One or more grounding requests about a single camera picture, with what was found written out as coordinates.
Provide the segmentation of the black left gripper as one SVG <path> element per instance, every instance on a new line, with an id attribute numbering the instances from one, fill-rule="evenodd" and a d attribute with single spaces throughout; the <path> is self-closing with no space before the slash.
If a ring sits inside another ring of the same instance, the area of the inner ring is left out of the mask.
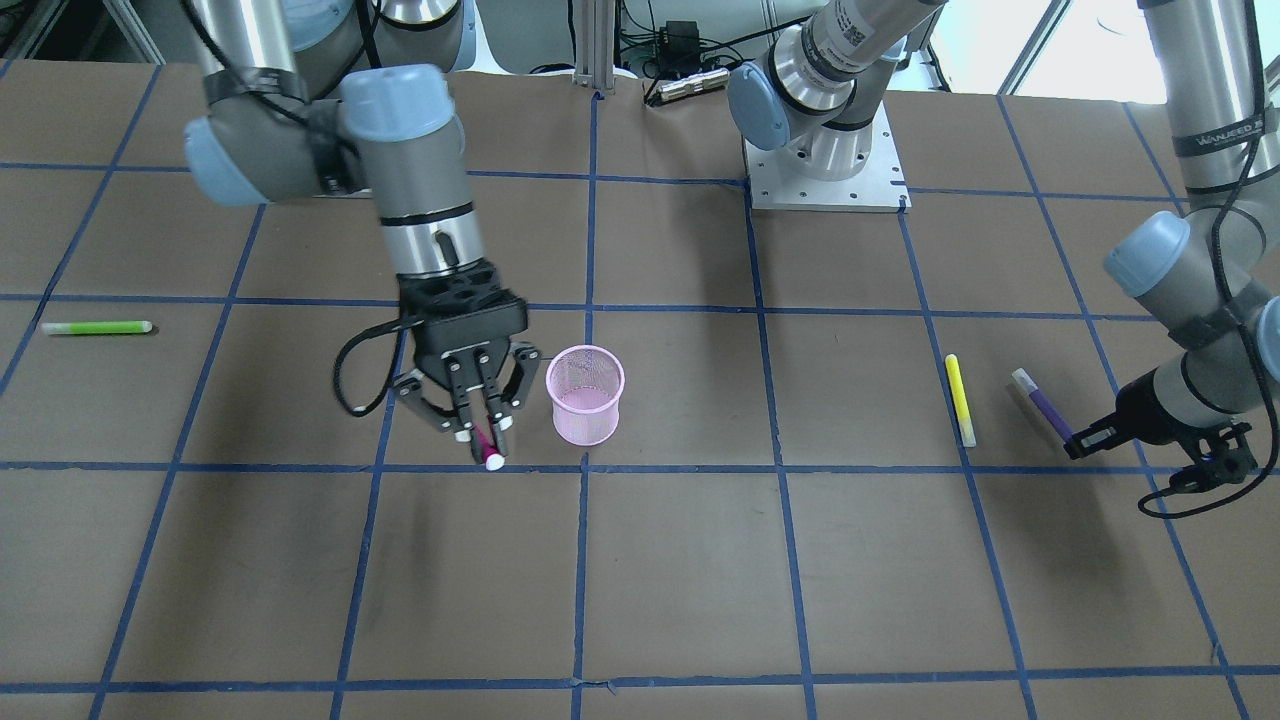
<path id="1" fill-rule="evenodd" d="M 1146 445 L 1178 445 L 1190 464 L 1175 473 L 1165 495 L 1196 495 L 1225 484 L 1240 484 L 1257 460 L 1245 433 L 1247 421 L 1206 404 L 1175 372 L 1149 372 L 1125 386 L 1116 397 L 1125 436 Z M 1114 420 L 1097 420 L 1073 433 L 1062 448 L 1071 460 L 1108 451 L 1121 443 Z"/>

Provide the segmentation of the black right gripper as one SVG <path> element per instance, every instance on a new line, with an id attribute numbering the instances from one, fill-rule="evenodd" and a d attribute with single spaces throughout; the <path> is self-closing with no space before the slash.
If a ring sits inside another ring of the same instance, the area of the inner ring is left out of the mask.
<path id="1" fill-rule="evenodd" d="M 399 318 L 413 341 L 412 366 L 392 382 L 398 404 L 430 427 L 472 439 L 468 393 L 483 393 L 490 427 L 504 432 L 530 395 L 541 351 L 515 337 L 529 328 L 527 302 L 502 284 L 488 260 L 444 275 L 398 274 Z M 426 388 L 444 389 L 451 406 L 434 404 Z"/>

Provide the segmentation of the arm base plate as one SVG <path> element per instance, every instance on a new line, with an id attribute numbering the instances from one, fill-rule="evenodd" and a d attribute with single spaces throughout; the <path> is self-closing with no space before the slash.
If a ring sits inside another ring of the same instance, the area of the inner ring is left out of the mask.
<path id="1" fill-rule="evenodd" d="M 858 129 L 820 126 L 765 151 L 742 141 L 753 206 L 773 211 L 900 213 L 913 206 L 883 102 Z"/>

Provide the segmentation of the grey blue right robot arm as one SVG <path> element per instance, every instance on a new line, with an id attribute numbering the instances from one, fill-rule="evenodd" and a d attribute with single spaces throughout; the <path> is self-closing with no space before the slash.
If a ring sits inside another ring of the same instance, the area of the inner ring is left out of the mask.
<path id="1" fill-rule="evenodd" d="M 480 457 L 506 448 L 538 350 L 524 299 L 486 258 L 445 73 L 477 51 L 471 1 L 183 1 L 202 44 L 207 113 L 184 131 L 215 202 L 372 195 L 411 368 L 384 391 Z M 486 432 L 480 425 L 486 424 Z"/>

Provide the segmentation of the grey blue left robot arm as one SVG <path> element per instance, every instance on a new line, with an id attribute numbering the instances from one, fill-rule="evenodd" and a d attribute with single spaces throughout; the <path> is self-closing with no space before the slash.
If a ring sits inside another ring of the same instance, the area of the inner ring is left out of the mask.
<path id="1" fill-rule="evenodd" d="M 938 1 L 828 1 L 730 73 L 731 117 L 762 151 L 870 123 L 891 53 Z M 1115 409 L 1070 436 L 1073 459 L 1133 441 L 1176 445 L 1189 462 L 1152 502 L 1234 486 L 1277 468 L 1277 295 L 1253 275 L 1277 250 L 1277 109 L 1265 83 L 1253 1 L 1143 1 L 1166 88 L 1188 211 L 1157 211 L 1105 259 L 1179 356 L 1124 386 Z"/>

